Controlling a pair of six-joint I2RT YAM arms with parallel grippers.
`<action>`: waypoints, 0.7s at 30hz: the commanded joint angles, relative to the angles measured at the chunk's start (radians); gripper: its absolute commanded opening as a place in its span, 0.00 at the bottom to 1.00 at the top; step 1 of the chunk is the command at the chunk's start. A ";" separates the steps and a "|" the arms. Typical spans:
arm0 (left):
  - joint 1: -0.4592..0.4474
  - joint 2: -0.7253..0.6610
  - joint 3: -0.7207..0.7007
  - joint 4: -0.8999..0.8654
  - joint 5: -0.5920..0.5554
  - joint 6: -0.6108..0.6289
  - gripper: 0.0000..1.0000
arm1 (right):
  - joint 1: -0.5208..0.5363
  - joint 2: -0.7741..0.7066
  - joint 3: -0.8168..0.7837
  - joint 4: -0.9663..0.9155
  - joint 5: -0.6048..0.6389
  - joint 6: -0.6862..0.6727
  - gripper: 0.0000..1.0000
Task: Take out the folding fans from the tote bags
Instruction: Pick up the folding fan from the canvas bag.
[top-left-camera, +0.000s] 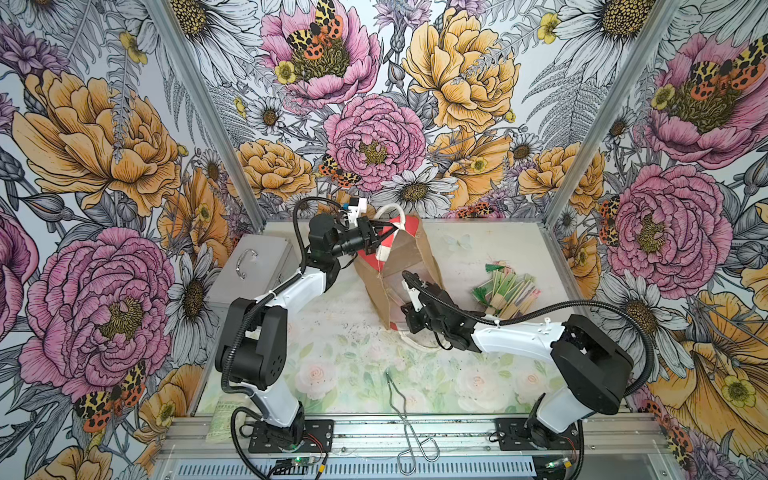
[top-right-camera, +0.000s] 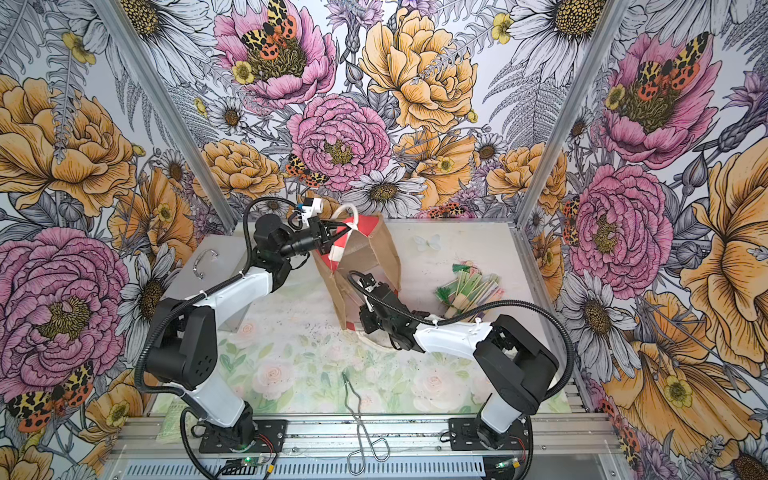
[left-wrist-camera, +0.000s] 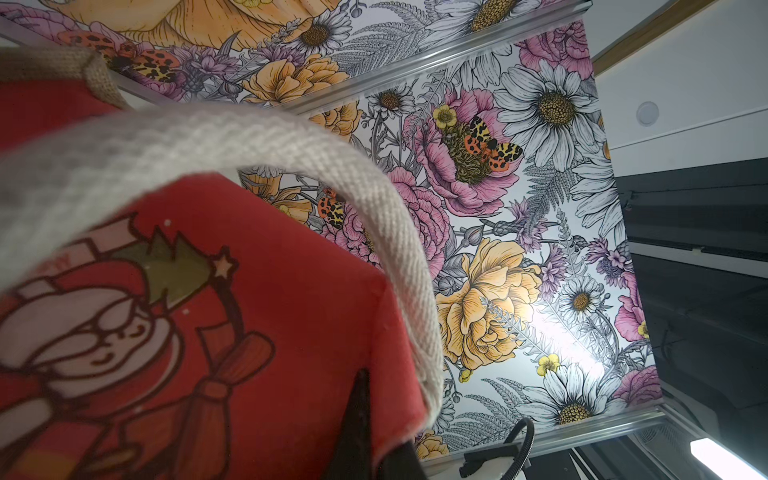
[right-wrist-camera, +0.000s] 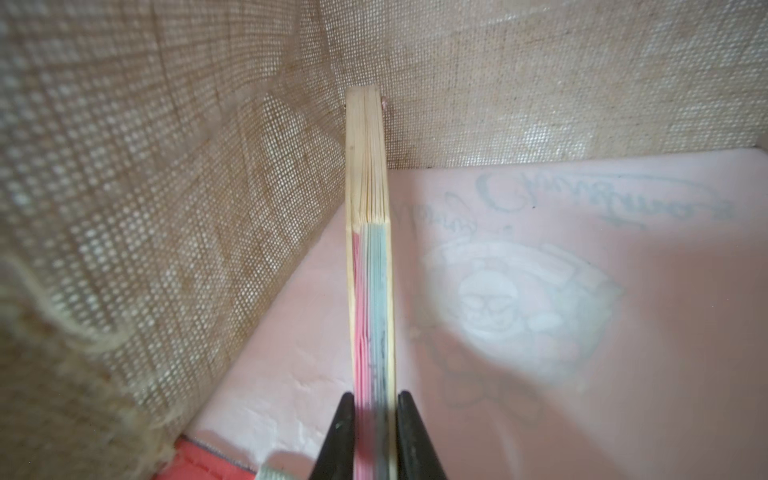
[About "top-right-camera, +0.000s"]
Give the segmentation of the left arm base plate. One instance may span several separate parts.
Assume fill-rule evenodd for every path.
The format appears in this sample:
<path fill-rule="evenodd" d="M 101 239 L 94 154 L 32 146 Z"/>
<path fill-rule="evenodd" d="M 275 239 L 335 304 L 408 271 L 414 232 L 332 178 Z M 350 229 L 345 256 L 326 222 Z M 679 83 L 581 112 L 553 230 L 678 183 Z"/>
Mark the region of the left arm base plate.
<path fill-rule="evenodd" d="M 251 419 L 234 427 L 220 427 L 201 422 L 205 427 L 199 451 L 202 454 L 280 453 L 288 422 L 274 419 Z"/>

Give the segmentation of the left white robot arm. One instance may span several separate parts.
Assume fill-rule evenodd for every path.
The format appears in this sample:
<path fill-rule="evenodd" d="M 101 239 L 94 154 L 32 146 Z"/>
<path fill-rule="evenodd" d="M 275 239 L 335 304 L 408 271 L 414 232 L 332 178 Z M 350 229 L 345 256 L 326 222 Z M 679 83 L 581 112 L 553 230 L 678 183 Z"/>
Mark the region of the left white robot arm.
<path fill-rule="evenodd" d="M 260 217 L 246 235 L 246 260 L 232 277 L 185 299 L 162 301 L 135 366 L 137 387 L 180 398 L 218 444 L 245 451 L 257 438 L 250 405 L 217 372 L 218 329 L 255 300 L 278 290 L 292 259 L 330 252 L 348 227 L 312 216 L 300 229 L 275 214 Z"/>

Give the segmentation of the burlap tote bag red trim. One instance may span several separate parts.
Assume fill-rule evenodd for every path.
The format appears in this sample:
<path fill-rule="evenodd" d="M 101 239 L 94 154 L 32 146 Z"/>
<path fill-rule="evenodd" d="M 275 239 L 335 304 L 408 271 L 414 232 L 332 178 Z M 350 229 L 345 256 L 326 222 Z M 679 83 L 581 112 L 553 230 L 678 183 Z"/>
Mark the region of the burlap tote bag red trim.
<path fill-rule="evenodd" d="M 330 294 L 342 330 L 356 334 L 361 342 L 378 350 L 389 350 L 389 340 L 378 330 L 368 334 L 360 319 L 365 300 L 352 287 L 347 275 L 352 271 L 371 274 L 397 292 L 401 288 L 401 262 L 383 216 L 361 215 L 352 204 L 339 206 L 331 215 L 351 227 L 335 241 L 330 252 L 312 253 L 320 277 Z"/>

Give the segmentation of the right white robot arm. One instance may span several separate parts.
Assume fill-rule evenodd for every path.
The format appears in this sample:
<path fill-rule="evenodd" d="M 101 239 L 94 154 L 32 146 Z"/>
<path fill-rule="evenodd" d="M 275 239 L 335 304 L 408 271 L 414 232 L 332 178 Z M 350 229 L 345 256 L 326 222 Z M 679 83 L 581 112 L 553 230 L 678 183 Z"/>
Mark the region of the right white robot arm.
<path fill-rule="evenodd" d="M 469 436 L 487 449 L 502 448 L 513 424 L 536 414 L 540 405 L 568 383 L 573 371 L 573 348 L 564 326 L 549 312 L 522 300 L 492 301 L 454 318 L 411 311 L 388 284 L 373 275 L 351 271 L 353 289 L 363 298 L 360 321 L 366 333 L 383 331 L 397 350 L 440 353 L 473 360 L 492 386 Z M 469 322 L 499 307 L 516 307 L 547 318 L 563 335 L 567 349 L 561 366 L 552 351 L 514 317 L 501 314 L 494 321 Z"/>

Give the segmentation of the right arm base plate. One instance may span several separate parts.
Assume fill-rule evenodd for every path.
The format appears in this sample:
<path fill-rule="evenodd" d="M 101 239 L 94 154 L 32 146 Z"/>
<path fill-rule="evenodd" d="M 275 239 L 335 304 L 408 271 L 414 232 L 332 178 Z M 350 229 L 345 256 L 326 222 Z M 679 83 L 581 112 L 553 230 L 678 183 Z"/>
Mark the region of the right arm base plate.
<path fill-rule="evenodd" d="M 529 451 L 532 427 L 527 417 L 515 420 L 504 433 L 498 433 L 478 417 L 452 417 L 441 436 L 453 451 Z"/>

